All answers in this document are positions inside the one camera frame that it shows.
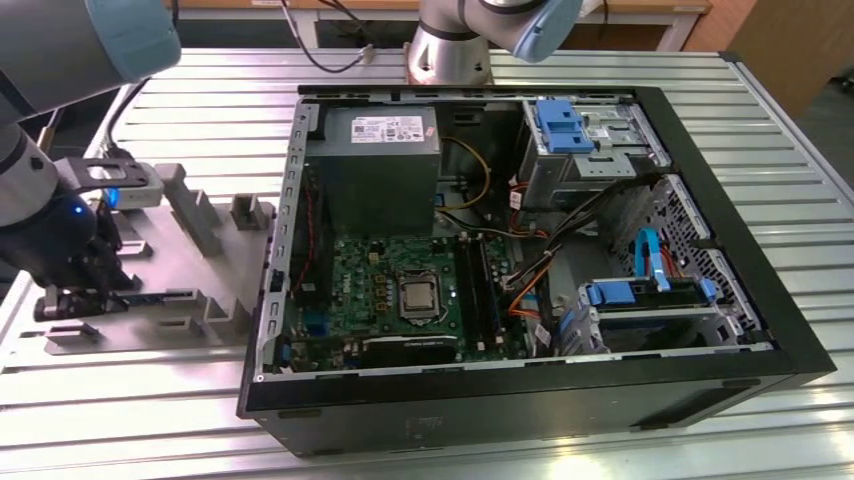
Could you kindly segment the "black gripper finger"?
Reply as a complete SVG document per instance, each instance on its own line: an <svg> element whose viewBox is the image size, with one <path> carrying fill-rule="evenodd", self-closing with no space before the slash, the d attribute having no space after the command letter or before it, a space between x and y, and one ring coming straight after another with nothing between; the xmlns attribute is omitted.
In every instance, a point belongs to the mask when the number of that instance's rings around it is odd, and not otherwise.
<svg viewBox="0 0 854 480"><path fill-rule="evenodd" d="M110 299L111 292L108 290L66 291L50 286L36 301L34 319L36 321L60 321L99 316L107 312Z"/></svg>
<svg viewBox="0 0 854 480"><path fill-rule="evenodd" d="M130 277L96 277L94 285L94 302L102 309L128 309L128 303L120 293L132 289Z"/></svg>

